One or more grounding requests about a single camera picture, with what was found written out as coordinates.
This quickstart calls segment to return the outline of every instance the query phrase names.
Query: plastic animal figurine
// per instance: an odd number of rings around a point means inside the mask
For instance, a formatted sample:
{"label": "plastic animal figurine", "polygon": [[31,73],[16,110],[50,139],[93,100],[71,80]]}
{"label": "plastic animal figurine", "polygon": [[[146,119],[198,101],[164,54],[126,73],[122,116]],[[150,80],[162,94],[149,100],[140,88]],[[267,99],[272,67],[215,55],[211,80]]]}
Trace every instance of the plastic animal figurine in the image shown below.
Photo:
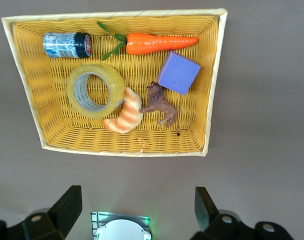
{"label": "plastic animal figurine", "polygon": [[177,131],[177,116],[178,116],[177,108],[166,100],[164,96],[165,88],[155,82],[152,82],[151,85],[147,86],[147,88],[148,88],[148,93],[147,93],[148,105],[144,108],[141,108],[139,112],[152,113],[155,110],[164,112],[165,113],[164,119],[158,121],[157,123],[163,124],[168,121],[168,123],[165,125],[167,128],[169,128],[173,123],[175,123],[176,133],[177,136],[179,136],[180,134]]}

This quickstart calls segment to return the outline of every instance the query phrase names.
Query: black can lid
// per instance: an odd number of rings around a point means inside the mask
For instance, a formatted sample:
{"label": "black can lid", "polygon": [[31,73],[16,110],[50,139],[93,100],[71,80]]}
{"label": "black can lid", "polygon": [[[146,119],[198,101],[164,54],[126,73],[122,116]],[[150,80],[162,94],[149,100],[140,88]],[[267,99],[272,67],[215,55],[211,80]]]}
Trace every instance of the black can lid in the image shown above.
{"label": "black can lid", "polygon": [[92,54],[91,36],[86,32],[77,32],[75,34],[75,50],[81,59],[89,58]]}

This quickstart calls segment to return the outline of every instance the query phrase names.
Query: basket rim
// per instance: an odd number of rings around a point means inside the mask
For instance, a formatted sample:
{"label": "basket rim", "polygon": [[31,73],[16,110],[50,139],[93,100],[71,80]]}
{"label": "basket rim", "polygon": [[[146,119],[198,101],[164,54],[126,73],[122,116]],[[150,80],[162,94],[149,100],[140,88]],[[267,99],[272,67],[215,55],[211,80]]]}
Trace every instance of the basket rim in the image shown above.
{"label": "basket rim", "polygon": [[29,21],[58,21],[64,19],[90,19],[90,18],[112,18],[112,17],[163,17],[163,16],[192,16],[213,15],[222,16],[227,13],[225,8],[203,8],[203,9],[173,9],[173,10],[143,10],[143,11],[114,11],[93,13],[67,13],[67,14],[45,14],[45,15],[20,15],[2,17],[3,22],[29,22]]}
{"label": "basket rim", "polygon": [[[2,24],[4,28],[5,35],[7,37],[15,65],[18,69],[21,81],[23,83],[23,87],[25,90],[25,94],[31,109],[31,113],[33,116],[33,120],[39,135],[39,139],[41,142],[41,146],[43,149],[57,151],[57,152],[67,152],[74,154],[88,154],[88,155],[98,155],[98,156],[122,156],[122,157],[178,157],[178,156],[201,156],[204,157],[208,152],[209,145],[209,137],[210,137],[210,129],[211,129],[211,118],[212,118],[212,109],[213,109],[213,101],[214,101],[214,93],[216,87],[216,79],[218,74],[223,37],[225,31],[225,24],[227,19],[227,10],[224,8],[217,9],[181,9],[181,10],[145,10],[145,11],[118,11],[118,12],[94,12],[94,13],[69,13],[69,14],[47,14],[47,15],[22,15],[22,16],[9,16],[2,17]],[[219,25],[218,25],[218,39],[217,39],[217,51],[215,56],[215,62],[213,66],[213,74],[211,78],[211,88],[209,94],[209,102],[207,107],[207,121],[206,121],[206,130],[205,130],[205,141],[204,146],[200,151],[195,152],[184,152],[184,153],[147,153],[147,152],[109,152],[109,151],[81,151],[81,150],[71,150],[61,147],[55,147],[49,145],[45,137],[43,136],[42,129],[37,120],[36,110],[33,108],[32,104],[32,96],[29,91],[29,87],[26,81],[26,75],[24,74],[22,65],[19,61],[19,56],[17,49],[14,43],[14,36],[12,32],[12,25],[17,22],[30,22],[30,21],[58,21],[64,19],[89,19],[89,18],[111,18],[111,17],[162,17],[162,16],[193,16],[193,15],[212,15],[219,16]]]}

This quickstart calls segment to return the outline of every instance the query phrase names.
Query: clear packing tape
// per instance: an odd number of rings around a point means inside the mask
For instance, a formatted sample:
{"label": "clear packing tape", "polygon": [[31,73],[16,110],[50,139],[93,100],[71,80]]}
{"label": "clear packing tape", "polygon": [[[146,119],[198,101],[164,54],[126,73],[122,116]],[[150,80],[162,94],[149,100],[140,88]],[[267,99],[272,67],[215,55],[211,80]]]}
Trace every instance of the clear packing tape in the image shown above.
{"label": "clear packing tape", "polygon": [[[100,77],[108,86],[109,100],[106,105],[95,103],[87,92],[87,81],[91,75]],[[122,104],[125,94],[125,84],[122,76],[111,66],[82,65],[70,75],[67,87],[67,97],[72,106],[80,114],[92,119],[100,119],[109,115]]]}

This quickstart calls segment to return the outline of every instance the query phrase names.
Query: screw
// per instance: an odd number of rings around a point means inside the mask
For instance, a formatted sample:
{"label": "screw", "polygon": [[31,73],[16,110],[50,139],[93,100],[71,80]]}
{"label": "screw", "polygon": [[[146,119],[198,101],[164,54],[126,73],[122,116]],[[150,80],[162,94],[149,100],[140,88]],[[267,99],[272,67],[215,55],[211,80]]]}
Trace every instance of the screw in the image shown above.
{"label": "screw", "polygon": [[274,233],[275,232],[275,228],[268,224],[268,223],[265,223],[263,224],[263,229],[265,229],[266,231],[270,232],[270,233]]}
{"label": "screw", "polygon": [[227,223],[227,224],[231,224],[232,223],[232,219],[229,216],[223,216],[222,220]]}
{"label": "screw", "polygon": [[36,221],[39,221],[41,218],[42,218],[42,217],[41,217],[40,215],[36,215],[36,216],[32,217],[31,222],[34,223],[34,222],[36,222]]}

